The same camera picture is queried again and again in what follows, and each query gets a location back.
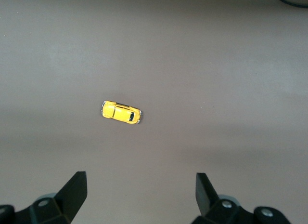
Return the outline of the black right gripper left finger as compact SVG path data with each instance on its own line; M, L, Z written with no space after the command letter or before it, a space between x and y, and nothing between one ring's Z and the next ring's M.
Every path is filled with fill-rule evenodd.
M87 175L76 172L56 193L39 197L27 208L0 206L2 224L70 224L87 198Z

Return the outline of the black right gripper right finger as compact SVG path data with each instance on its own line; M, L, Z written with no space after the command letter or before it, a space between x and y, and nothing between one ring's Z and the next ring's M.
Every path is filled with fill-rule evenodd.
M195 198L201 215L194 224L289 224L279 210L259 206L250 213L229 196L219 196L205 173L196 174Z

